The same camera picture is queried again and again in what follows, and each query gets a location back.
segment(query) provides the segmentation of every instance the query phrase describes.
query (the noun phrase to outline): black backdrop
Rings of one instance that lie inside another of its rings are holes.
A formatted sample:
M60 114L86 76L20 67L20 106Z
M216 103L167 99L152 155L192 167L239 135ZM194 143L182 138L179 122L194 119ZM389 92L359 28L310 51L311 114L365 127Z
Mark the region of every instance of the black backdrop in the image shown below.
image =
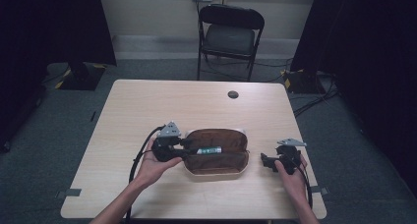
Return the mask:
M365 133L417 196L417 2L315 0L291 66L300 69L336 75Z
M100 0L0 0L0 146L34 106L50 63L116 65Z

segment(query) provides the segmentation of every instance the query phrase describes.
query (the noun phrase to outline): wooden table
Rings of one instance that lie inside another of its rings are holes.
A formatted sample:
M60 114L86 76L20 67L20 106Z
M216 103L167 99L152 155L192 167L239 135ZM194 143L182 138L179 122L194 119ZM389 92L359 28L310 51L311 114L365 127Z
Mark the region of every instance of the wooden table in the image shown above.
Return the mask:
M228 92L239 97L232 99ZM114 83L61 214L94 218L127 186L133 159L148 134L174 121L184 135L206 128L244 129L250 160L239 176L196 177L183 163L169 169L132 207L132 218L287 219L297 214L277 173L263 166L260 153L276 156L278 140L302 140L281 84L141 81ZM309 157L312 186L317 184ZM327 211L313 194L318 218Z

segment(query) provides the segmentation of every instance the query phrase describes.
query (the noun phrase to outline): chair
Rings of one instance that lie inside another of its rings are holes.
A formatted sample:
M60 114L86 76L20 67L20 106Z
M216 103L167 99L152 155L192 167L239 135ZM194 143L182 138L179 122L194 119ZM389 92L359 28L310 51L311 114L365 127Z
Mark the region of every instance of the chair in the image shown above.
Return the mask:
M204 24L209 24L206 35ZM264 25L264 17L252 9L219 4L202 8L199 12L197 80L200 79L201 58L204 54L206 61L208 55L248 60L249 82Z

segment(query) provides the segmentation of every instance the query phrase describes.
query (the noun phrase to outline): brown leather bag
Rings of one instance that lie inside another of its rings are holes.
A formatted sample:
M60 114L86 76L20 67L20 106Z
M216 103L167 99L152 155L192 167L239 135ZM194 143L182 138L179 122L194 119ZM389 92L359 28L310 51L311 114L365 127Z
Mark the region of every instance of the brown leather bag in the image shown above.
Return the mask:
M238 174L244 171L249 161L246 149L248 139L237 130L201 129L186 136L190 141L184 148L197 151L199 148L221 147L221 153L190 154L185 167L194 175Z

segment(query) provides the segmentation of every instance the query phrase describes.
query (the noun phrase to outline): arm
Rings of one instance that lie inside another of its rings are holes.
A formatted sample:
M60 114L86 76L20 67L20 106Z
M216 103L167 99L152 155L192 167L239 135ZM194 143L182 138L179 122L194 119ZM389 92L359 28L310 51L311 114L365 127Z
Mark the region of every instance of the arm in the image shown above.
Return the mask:
M151 150L152 144L153 139L149 140L147 150ZM119 223L141 192L155 183L168 168L174 167L181 161L180 157L176 157L167 162L159 162L153 152L145 153L135 179L90 223Z
M304 168L307 167L307 162L303 155L301 155L301 162L304 166L301 166L300 168L304 172ZM316 215L310 208L309 202L307 201L306 184L300 171L296 170L293 175L288 175L284 169L284 166L279 160L275 161L275 166L278 170L278 174L282 180L284 188L288 192L291 202L298 213L300 222L302 224L319 223Z

